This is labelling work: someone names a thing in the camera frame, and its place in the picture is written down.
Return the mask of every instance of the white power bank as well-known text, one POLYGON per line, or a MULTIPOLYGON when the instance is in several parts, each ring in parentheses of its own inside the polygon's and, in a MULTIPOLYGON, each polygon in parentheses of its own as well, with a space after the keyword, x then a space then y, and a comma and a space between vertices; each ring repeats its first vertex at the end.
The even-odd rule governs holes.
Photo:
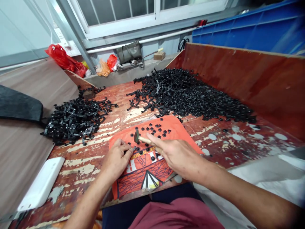
POLYGON ((46 160, 30 189, 17 208, 17 211, 23 212, 33 208, 38 208, 47 201, 63 164, 63 157, 46 160))

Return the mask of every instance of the window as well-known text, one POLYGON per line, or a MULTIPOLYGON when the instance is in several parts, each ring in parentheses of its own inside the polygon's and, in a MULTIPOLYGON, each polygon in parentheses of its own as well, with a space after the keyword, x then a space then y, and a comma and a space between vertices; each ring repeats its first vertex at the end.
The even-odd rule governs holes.
POLYGON ((228 0, 68 0, 87 39, 225 9, 228 0))

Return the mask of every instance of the electrical outlet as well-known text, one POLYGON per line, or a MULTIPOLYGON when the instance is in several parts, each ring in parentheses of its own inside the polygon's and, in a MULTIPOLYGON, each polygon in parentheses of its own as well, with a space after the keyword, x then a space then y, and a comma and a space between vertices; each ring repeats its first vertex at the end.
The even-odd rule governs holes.
POLYGON ((74 41, 62 42, 59 44, 66 51, 67 55, 69 55, 71 57, 80 55, 80 52, 79 52, 77 46, 75 45, 74 41))
POLYGON ((55 28, 54 30, 55 30, 55 32, 56 32, 56 34, 57 34, 57 36, 58 36, 58 38, 60 39, 61 42, 66 41, 62 32, 61 32, 61 30, 60 30, 60 28, 55 28))

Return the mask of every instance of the left hand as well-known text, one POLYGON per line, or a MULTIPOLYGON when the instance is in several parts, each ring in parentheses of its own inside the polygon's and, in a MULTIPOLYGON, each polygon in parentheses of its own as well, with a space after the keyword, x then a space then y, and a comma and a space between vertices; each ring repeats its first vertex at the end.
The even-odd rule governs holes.
POLYGON ((123 173, 132 154, 133 148, 129 144, 122 139, 116 140, 105 156, 100 175, 104 174, 112 184, 123 173))

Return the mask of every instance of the red object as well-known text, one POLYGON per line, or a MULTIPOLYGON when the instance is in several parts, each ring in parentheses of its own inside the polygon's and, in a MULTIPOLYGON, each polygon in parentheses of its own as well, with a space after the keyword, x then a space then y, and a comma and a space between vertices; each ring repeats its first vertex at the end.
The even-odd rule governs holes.
POLYGON ((224 229, 216 215, 200 200, 178 198, 170 204, 149 202, 128 229, 224 229))
POLYGON ((70 70, 84 78, 87 68, 83 65, 83 63, 80 63, 68 56, 62 46, 59 44, 51 44, 49 48, 45 50, 45 52, 63 69, 70 70))
POLYGON ((207 20, 201 20, 201 21, 198 22, 197 27, 201 27, 201 26, 204 26, 206 24, 207 24, 207 20))
POLYGON ((154 119, 136 126, 132 126, 117 133, 109 140, 109 149, 113 146, 114 142, 118 138, 121 138, 125 142, 130 142, 131 147, 139 147, 141 152, 137 150, 133 152, 127 168, 113 183, 112 193, 114 199, 120 198, 123 195, 134 191, 145 189, 146 186, 151 189, 156 188, 156 186, 161 186, 173 172, 161 155, 156 157, 156 150, 154 147, 149 146, 149 148, 147 148, 142 142, 139 145, 134 142, 131 134, 135 133, 135 127, 138 127, 139 133, 143 137, 146 137, 147 132, 152 132, 151 130, 146 131, 147 127, 153 127, 154 130, 156 130, 156 137, 158 135, 162 136, 163 131, 166 130, 166 137, 162 136, 162 140, 183 139, 187 141, 198 154, 202 154, 201 149, 190 137, 188 132, 180 123, 179 119, 172 115, 164 116, 163 121, 161 121, 160 118, 154 119), (156 124, 161 125, 162 131, 158 131, 159 127, 156 127, 156 124))
POLYGON ((117 63, 117 60, 118 60, 118 58, 117 58, 115 55, 111 54, 111 55, 109 56, 109 58, 108 58, 108 60, 107 60, 107 65, 108 65, 108 67, 109 67, 109 69, 110 69, 111 72, 113 72, 112 68, 113 68, 113 67, 115 66, 115 64, 117 63))

